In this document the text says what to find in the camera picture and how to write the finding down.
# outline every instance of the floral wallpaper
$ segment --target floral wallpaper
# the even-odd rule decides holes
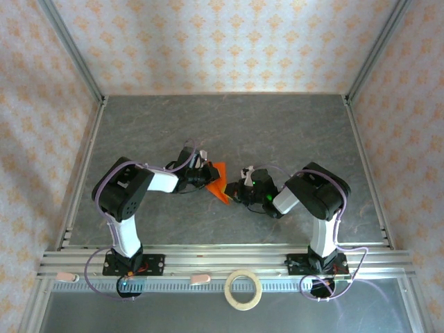
[[[96,109],[34,0],[0,3],[0,332],[16,332],[60,231]]]
[[[444,4],[413,1],[354,104],[396,244],[444,332]]]
[[[348,92],[396,0],[56,0],[104,94]]]

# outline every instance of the masking tape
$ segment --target masking tape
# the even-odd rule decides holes
[[[246,276],[247,278],[250,278],[255,284],[256,292],[255,295],[253,296],[253,299],[250,302],[240,303],[236,301],[233,298],[233,295],[231,294],[231,285],[234,282],[234,280],[236,280],[239,276]],[[228,303],[230,303],[230,305],[234,307],[236,310],[247,311],[255,307],[257,303],[259,303],[259,301],[261,300],[262,285],[261,282],[259,281],[259,278],[253,272],[241,269],[239,271],[231,273],[230,276],[228,276],[228,279],[225,281],[224,294]]]

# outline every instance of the gray marble surface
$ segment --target gray marble surface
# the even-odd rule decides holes
[[[163,167],[192,137],[209,160],[226,162],[228,182],[248,165],[289,172],[314,161],[352,189],[339,232],[342,242],[381,242],[379,222],[346,110],[339,95],[112,96],[108,101],[76,215],[71,244],[111,242],[91,191],[121,157]],[[269,169],[277,186],[287,179]],[[136,214],[143,244],[298,244],[311,238],[302,206],[279,220],[224,205],[203,189],[192,194],[147,192]]]

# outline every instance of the cable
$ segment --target cable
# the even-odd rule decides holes
[[[256,213],[256,214],[266,214],[266,212],[258,212],[257,210],[252,210],[252,209],[250,208],[249,205],[247,206],[247,209],[248,209],[250,212],[253,212],[253,213]]]
[[[100,196],[101,196],[101,194],[102,194],[102,191],[103,191],[103,189],[105,188],[105,186],[109,183],[109,181],[111,180],[111,178],[112,177],[114,177],[115,175],[116,175],[116,173],[118,173],[120,170],[122,170],[123,168],[125,168],[125,167],[127,167],[127,166],[130,166],[130,165],[142,165],[144,168],[146,168],[146,169],[152,169],[152,170],[158,170],[158,171],[164,171],[164,172],[169,172],[169,173],[174,173],[174,172],[176,172],[177,170],[180,170],[181,168],[183,168],[184,166],[186,166],[190,161],[191,161],[191,159],[193,158],[193,155],[194,155],[194,153],[196,152],[196,143],[195,143],[195,141],[193,140],[193,139],[188,139],[185,143],[184,143],[184,147],[187,145],[187,143],[188,142],[193,142],[193,145],[194,145],[194,147],[193,147],[193,152],[191,153],[191,155],[187,158],[187,160],[184,162],[184,163],[182,163],[180,166],[178,166],[177,168],[174,168],[174,169],[171,169],[171,170],[168,170],[168,169],[165,169],[165,168],[160,168],[160,167],[158,167],[158,166],[149,166],[147,163],[145,163],[145,164],[142,164],[142,163],[139,163],[139,162],[136,162],[136,161],[127,161],[127,162],[124,162],[124,163],[122,163],[122,164],[120,164],[120,165],[118,165],[118,166],[116,166],[116,168],[114,169],[114,170],[112,170],[106,177],[105,177],[105,179],[103,180],[103,182],[99,185],[99,188],[97,189],[97,192],[96,192],[96,198],[94,199],[94,203],[95,203],[95,206],[96,206],[96,209],[97,209],[97,211],[99,212],[99,214],[107,221],[107,225],[108,225],[108,227],[109,227],[109,229],[110,229],[110,232],[111,232],[111,236],[112,236],[112,245],[113,246],[117,246],[117,245],[119,245],[119,237],[118,237],[118,234],[117,234],[117,231],[115,230],[115,227],[114,227],[114,225],[113,225],[113,223],[112,223],[112,220],[111,220],[111,218],[100,208],[100,205],[99,205],[99,198],[100,198]]]
[[[191,152],[191,154],[189,155],[189,157],[187,158],[187,160],[185,162],[183,162],[180,166],[178,166],[177,168],[168,170],[169,172],[176,172],[178,170],[181,170],[181,168],[185,167],[186,165],[189,164],[189,162],[191,161],[191,159],[194,156],[194,153],[196,152],[196,143],[193,139],[188,139],[187,141],[185,141],[185,143],[183,144],[183,146],[185,147],[187,145],[188,142],[192,142],[193,143],[193,151]]]
[[[96,287],[94,287],[92,285],[92,283],[90,282],[89,278],[88,278],[88,266],[91,263],[92,258],[94,258],[98,253],[105,251],[105,250],[111,250],[112,246],[107,246],[105,248],[99,248],[96,252],[94,252],[91,257],[88,258],[88,260],[86,261],[86,265],[85,265],[85,270],[83,272],[83,275],[85,276],[85,282],[88,285],[88,287],[94,292],[99,294],[100,296],[109,298],[110,300],[115,300],[116,302],[128,302],[129,299],[125,299],[125,298],[118,298],[118,297],[114,297],[111,295],[108,295],[107,293],[102,293],[101,291],[99,291],[98,289],[96,289]]]
[[[117,245],[119,245],[119,235],[117,234],[117,231],[116,231],[116,229],[115,229],[115,227],[114,227],[114,225],[113,225],[113,223],[112,223],[112,220],[111,220],[111,217],[109,216],[109,215],[107,215],[101,208],[100,208],[100,205],[99,205],[99,198],[100,198],[100,195],[102,194],[102,191],[103,191],[103,189],[105,188],[105,186],[109,183],[109,181],[111,180],[111,178],[112,177],[114,177],[120,170],[122,170],[123,168],[125,168],[125,167],[127,167],[127,166],[129,166],[129,165],[142,165],[144,168],[146,168],[146,169],[152,169],[152,170],[158,170],[158,171],[164,171],[164,172],[169,172],[169,173],[174,173],[174,172],[176,172],[177,170],[180,170],[181,168],[183,168],[184,166],[186,166],[190,161],[191,161],[191,159],[193,158],[193,155],[194,155],[194,153],[196,152],[196,143],[195,143],[195,141],[193,140],[193,139],[188,139],[185,143],[184,143],[184,147],[186,146],[186,144],[188,143],[188,142],[193,142],[193,152],[191,153],[191,155],[187,158],[187,160],[183,163],[183,164],[181,164],[180,166],[178,166],[177,168],[174,168],[174,169],[172,169],[172,170],[167,170],[167,169],[165,169],[165,168],[160,168],[160,167],[158,167],[158,166],[149,166],[147,163],[145,163],[145,164],[142,164],[142,163],[138,163],[138,162],[136,162],[136,161],[127,161],[127,162],[124,162],[124,163],[122,163],[122,164],[120,164],[120,165],[118,165],[118,166],[116,166],[115,167],[115,169],[114,170],[112,170],[106,177],[105,177],[105,179],[103,180],[103,182],[99,185],[99,188],[97,189],[97,192],[96,192],[96,198],[94,199],[94,204],[95,204],[95,206],[96,206],[96,209],[97,209],[97,211],[99,212],[99,214],[107,221],[106,223],[107,223],[107,225],[108,225],[108,227],[109,227],[109,229],[110,229],[110,232],[111,232],[111,237],[112,237],[112,246],[108,246],[108,247],[105,247],[105,248],[99,248],[96,252],[94,252],[92,255],[91,255],[91,257],[89,257],[88,258],[88,260],[87,260],[87,262],[86,262],[86,265],[85,265],[85,271],[84,271],[84,276],[85,276],[85,281],[86,281],[86,283],[87,283],[87,285],[88,285],[88,287],[93,291],[93,292],[95,292],[95,293],[97,293],[97,294],[99,294],[99,295],[102,295],[102,296],[104,296],[104,297],[106,297],[106,298],[109,298],[109,299],[111,299],[111,300],[116,300],[116,301],[119,301],[119,302],[125,302],[125,301],[127,301],[127,300],[125,300],[125,299],[121,299],[121,298],[117,298],[117,297],[114,297],[114,296],[110,296],[110,295],[108,295],[108,294],[106,294],[106,293],[102,293],[102,292],[100,292],[99,290],[97,290],[96,288],[94,288],[94,286],[92,285],[92,283],[89,281],[89,278],[88,278],[88,266],[89,266],[89,264],[90,264],[90,262],[91,262],[91,260],[92,260],[92,258],[94,257],[94,256],[96,256],[99,252],[101,252],[101,251],[104,251],[104,250],[111,250],[112,248],[114,248],[115,246],[117,246]]]
[[[337,295],[334,295],[334,296],[333,296],[333,291],[331,290],[331,288],[329,288],[329,287],[327,286],[327,284],[324,283],[324,281],[323,281],[320,277],[318,277],[317,275],[309,274],[309,275],[304,276],[304,277],[299,281],[299,290],[300,290],[300,293],[301,293],[301,295],[304,296],[306,299],[308,299],[308,300],[315,300],[315,301],[317,301],[317,302],[320,302],[320,301],[327,301],[327,302],[328,302],[329,300],[334,300],[334,299],[336,299],[336,298],[338,298],[338,297],[341,297],[343,294],[345,294],[345,293],[348,291],[348,289],[350,289],[350,287],[351,287],[352,284],[353,284],[353,281],[355,280],[355,278],[356,278],[356,276],[357,276],[357,274],[358,274],[359,269],[361,268],[361,266],[362,266],[362,264],[363,264],[363,262],[364,262],[364,260],[365,260],[365,258],[366,258],[366,256],[367,256],[367,253],[368,253],[369,249],[368,249],[367,247],[365,247],[365,246],[361,246],[361,247],[358,247],[358,248],[347,249],[347,248],[342,248],[342,247],[340,247],[340,245],[338,245],[338,231],[339,231],[339,224],[340,224],[340,222],[341,222],[341,217],[343,216],[343,214],[344,214],[344,212],[345,212],[345,209],[346,209],[346,207],[347,207],[347,196],[345,195],[345,192],[344,192],[344,190],[342,190],[341,186],[340,186],[335,180],[333,180],[331,177],[325,175],[324,173],[321,173],[321,172],[319,172],[319,171],[315,171],[315,170],[301,170],[301,171],[296,172],[295,175],[298,176],[298,175],[301,175],[301,174],[303,174],[303,173],[311,173],[311,174],[314,174],[314,175],[317,175],[317,176],[320,176],[320,177],[326,179],[326,180],[329,181],[333,186],[336,187],[336,189],[339,191],[340,195],[342,196],[342,202],[343,202],[343,205],[342,205],[342,208],[339,210],[339,212],[338,212],[337,215],[336,215],[336,220],[335,220],[335,222],[334,222],[334,229],[333,229],[333,243],[334,243],[334,245],[336,246],[336,248],[337,248],[338,250],[340,250],[340,251],[343,251],[343,252],[352,252],[352,251],[358,251],[358,250],[363,250],[363,251],[364,251],[364,254],[362,255],[361,261],[359,262],[359,264],[358,264],[358,266],[357,266],[357,268],[356,268],[356,271],[354,271],[354,273],[352,274],[352,281],[350,282],[350,284],[349,284],[344,290],[342,290],[342,291],[341,291],[340,293],[338,293]],[[321,281],[321,282],[325,285],[325,287],[328,289],[328,291],[330,292],[330,295],[332,295],[332,296],[331,296],[331,297],[327,297],[327,298],[314,298],[314,297],[309,297],[309,296],[307,296],[307,295],[302,291],[302,282],[303,282],[304,279],[306,279],[306,278],[315,278],[316,280]]]
[[[197,187],[195,189],[190,189],[189,191],[185,191],[185,192],[178,192],[177,194],[188,194],[188,193],[193,193],[198,191],[199,189],[203,189],[205,187],[205,185],[202,185],[200,187]]]

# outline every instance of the orange object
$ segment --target orange object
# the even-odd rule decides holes
[[[228,197],[225,193],[223,193],[225,191],[225,188],[227,187],[227,171],[225,167],[225,162],[213,163],[213,167],[215,167],[217,171],[219,171],[220,178],[205,187],[218,199],[222,200],[222,202],[228,205]]]

